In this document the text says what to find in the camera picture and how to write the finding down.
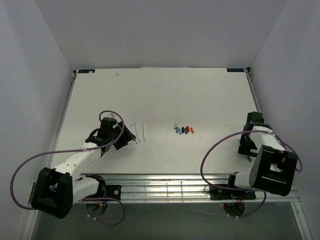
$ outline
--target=metal grate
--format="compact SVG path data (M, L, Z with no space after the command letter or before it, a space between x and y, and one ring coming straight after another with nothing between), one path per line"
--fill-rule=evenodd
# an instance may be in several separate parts
M102 175L108 185L121 185L121 201L133 204L151 203L212 203L221 200L210 200L210 194L204 192L206 183L198 175ZM226 184L229 175L209 175L207 179L214 184ZM256 192L255 200L261 202L264 194ZM299 201L296 186L293 184L287 196L268 193L267 202Z

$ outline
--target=small object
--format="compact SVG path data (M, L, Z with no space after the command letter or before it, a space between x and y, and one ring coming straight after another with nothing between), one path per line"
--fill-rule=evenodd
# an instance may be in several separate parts
M143 140L146 142L146 124L142 123Z
M134 124L134 127L135 127L136 137L138 138L138 141L140 142L140 135L139 135L139 130L138 130L138 124L135 123L135 124Z
M131 131L132 131L133 135L136 136L135 128L133 125L131 125Z
M78 74L94 74L95 69L79 69Z

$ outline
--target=white wall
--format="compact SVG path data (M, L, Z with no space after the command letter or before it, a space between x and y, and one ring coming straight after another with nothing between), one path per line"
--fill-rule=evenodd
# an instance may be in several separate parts
M249 67L287 0L35 0L73 70Z
M288 0L252 66L268 124L304 162L296 184L313 238L320 239L320 2Z
M33 0L1 0L0 23L0 239L15 240L27 211L11 200L10 178L26 158L50 149L72 71ZM17 176L22 203L44 164L37 159Z

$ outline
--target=white table surface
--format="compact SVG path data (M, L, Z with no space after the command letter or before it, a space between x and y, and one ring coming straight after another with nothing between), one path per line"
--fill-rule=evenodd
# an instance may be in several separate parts
M130 130L137 123L141 142L111 148L85 173L97 174L199 174L201 161L218 140L242 131L247 113L255 111L244 72L225 68L96 69L79 73L66 111L57 150L78 149L89 133L99 128L98 114L118 112ZM142 138L146 124L146 142ZM195 133L179 135L179 127ZM204 172L247 172L252 166L238 154L238 137L215 149ZM56 154L52 166L71 153Z

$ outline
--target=white stick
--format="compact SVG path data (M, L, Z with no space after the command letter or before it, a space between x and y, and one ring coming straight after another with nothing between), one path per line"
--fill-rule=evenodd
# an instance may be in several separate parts
M135 136L136 136L135 128L134 128L134 126L133 126L133 125L131 125L131 131L132 131L133 135L135 135Z
M146 142L146 124L142 123L142 130L143 130L143 140Z
M138 130L138 124L135 123L135 124L134 124L134 127L135 127L136 137L138 138L138 141L140 142L140 135L139 135L139 130Z

